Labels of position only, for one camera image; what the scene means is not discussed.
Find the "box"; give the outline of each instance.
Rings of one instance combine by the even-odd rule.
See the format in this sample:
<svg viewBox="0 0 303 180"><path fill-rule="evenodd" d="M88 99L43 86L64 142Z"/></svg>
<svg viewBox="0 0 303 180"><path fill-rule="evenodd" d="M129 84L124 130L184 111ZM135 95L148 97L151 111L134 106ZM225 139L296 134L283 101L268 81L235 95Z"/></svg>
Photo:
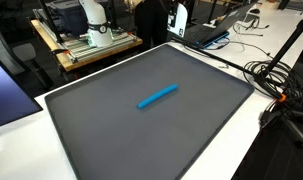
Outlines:
<svg viewBox="0 0 303 180"><path fill-rule="evenodd" d="M87 33L89 28L87 18L78 0L57 0L48 3L47 6L60 17L66 34L79 36Z"/></svg>

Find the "monitor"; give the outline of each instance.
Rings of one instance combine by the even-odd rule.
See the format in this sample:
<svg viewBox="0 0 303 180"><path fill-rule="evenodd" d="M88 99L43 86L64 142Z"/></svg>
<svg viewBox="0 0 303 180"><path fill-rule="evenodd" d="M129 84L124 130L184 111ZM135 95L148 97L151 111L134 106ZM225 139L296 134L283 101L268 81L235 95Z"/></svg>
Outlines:
<svg viewBox="0 0 303 180"><path fill-rule="evenodd" d="M0 61L0 126L41 110Z"/></svg>

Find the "white desk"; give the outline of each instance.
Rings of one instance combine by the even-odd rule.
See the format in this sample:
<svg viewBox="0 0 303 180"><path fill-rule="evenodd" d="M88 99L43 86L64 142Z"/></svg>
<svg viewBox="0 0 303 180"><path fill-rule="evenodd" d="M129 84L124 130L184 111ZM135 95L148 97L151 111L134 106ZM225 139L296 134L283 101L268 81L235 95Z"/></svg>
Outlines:
<svg viewBox="0 0 303 180"><path fill-rule="evenodd" d="M244 42L257 45L273 56L303 18L303 15L297 11L276 11L265 9L263 6L260 16L260 25L269 24L270 27L266 30L254 30L254 33L262 33L264 36L243 36L243 39ZM230 38L237 40L233 31ZM180 44L170 44L214 67L223 65L191 53ZM241 52L241 45L230 44L211 53L239 65L252 60L266 60L266 56L259 50L245 48L246 50ZM303 34L282 61L293 66L302 49ZM221 70L243 79L239 70L231 67ZM44 96L36 98L44 108L42 112L0 128L0 180L76 179L48 114ZM272 99L254 92L205 149L183 179L230 179L259 132L260 113L271 101Z"/></svg>

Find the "gray tray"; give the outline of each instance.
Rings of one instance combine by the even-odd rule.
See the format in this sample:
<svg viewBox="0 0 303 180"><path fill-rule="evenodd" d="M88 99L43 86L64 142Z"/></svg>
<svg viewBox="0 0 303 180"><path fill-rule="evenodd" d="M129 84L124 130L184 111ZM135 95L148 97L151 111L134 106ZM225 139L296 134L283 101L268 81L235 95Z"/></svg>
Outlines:
<svg viewBox="0 0 303 180"><path fill-rule="evenodd" d="M168 180L183 176L253 90L164 45L45 99L79 179Z"/></svg>

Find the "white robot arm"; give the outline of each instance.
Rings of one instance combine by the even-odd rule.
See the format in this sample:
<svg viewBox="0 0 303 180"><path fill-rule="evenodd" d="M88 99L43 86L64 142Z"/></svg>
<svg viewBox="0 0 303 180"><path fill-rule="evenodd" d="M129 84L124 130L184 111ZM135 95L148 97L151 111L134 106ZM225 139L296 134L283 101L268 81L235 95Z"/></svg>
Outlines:
<svg viewBox="0 0 303 180"><path fill-rule="evenodd" d="M104 8L94 0L79 0L88 18L89 39L93 47L105 47L112 44L112 33L108 27Z"/></svg>

